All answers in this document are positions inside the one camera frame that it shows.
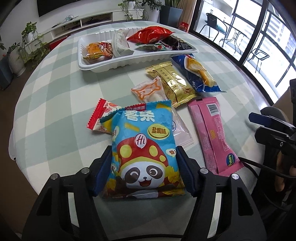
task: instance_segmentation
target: panda cartoon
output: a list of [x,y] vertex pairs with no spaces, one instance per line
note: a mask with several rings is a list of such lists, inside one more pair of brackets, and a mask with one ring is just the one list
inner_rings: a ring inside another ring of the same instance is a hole
[[155,141],[138,134],[121,141],[117,153],[119,175],[127,188],[145,190],[163,185],[168,159]]

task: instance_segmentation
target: television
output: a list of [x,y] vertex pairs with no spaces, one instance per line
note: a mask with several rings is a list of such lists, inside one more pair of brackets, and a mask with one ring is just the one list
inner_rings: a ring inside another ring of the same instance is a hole
[[78,2],[80,0],[37,0],[38,15],[42,15],[51,12],[61,6],[67,5],[72,2]]

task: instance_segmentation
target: black cable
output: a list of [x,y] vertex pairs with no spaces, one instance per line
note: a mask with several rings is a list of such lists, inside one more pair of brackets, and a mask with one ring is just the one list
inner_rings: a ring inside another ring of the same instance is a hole
[[262,169],[262,170],[264,170],[264,171],[271,172],[271,173],[273,173],[273,174],[275,174],[275,175],[277,175],[277,176],[279,176],[279,177],[282,177],[282,178],[288,178],[288,179],[296,179],[296,176],[290,176],[290,175],[282,174],[282,173],[280,173],[280,172],[278,172],[278,171],[276,171],[276,170],[274,170],[274,169],[272,169],[272,168],[270,168],[270,167],[264,166],[264,165],[262,165],[262,164],[259,164],[259,163],[257,163],[257,162],[254,162],[254,161],[248,160],[248,159],[246,159],[246,158],[239,157],[239,160],[240,160],[241,162],[248,163],[248,164],[250,164],[250,165],[252,165],[252,166],[258,167],[258,168],[260,168],[260,169]]
[[[254,176],[257,178],[257,180],[258,180],[258,178],[259,178],[259,176],[258,176],[258,174],[257,174],[257,172],[248,164],[248,163],[245,163],[245,162],[243,162],[243,164],[244,164],[244,166],[246,167],[246,168],[248,168],[253,174],[254,174]],[[261,193],[264,195],[264,197],[267,199],[267,201],[271,204],[271,205],[273,205],[274,207],[276,207],[276,208],[278,208],[278,209],[280,209],[280,210],[282,210],[282,211],[284,211],[284,212],[288,212],[289,210],[287,210],[287,209],[285,209],[285,208],[282,208],[282,207],[280,207],[280,206],[278,206],[278,205],[276,205],[273,201],[271,201],[269,198],[268,198],[268,196],[265,194],[265,192],[263,191],[263,189],[262,189],[262,186],[261,186],[261,184],[260,183],[258,183],[259,185],[260,185],[260,189],[261,189]]]

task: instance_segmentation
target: barcode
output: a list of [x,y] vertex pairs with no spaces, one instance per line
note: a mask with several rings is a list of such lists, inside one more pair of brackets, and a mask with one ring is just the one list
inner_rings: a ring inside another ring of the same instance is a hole
[[207,104],[207,108],[209,109],[211,116],[220,114],[216,104]]

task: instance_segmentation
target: cartoon character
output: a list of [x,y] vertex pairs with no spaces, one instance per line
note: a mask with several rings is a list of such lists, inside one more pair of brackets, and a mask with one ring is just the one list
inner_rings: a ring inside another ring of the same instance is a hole
[[165,181],[168,159],[159,145],[142,133],[117,145],[119,175],[127,188],[152,189]]
[[152,84],[145,85],[142,89],[132,89],[139,96],[140,100],[143,100],[145,96],[152,94],[154,91],[160,90],[160,86],[157,85],[157,80]]

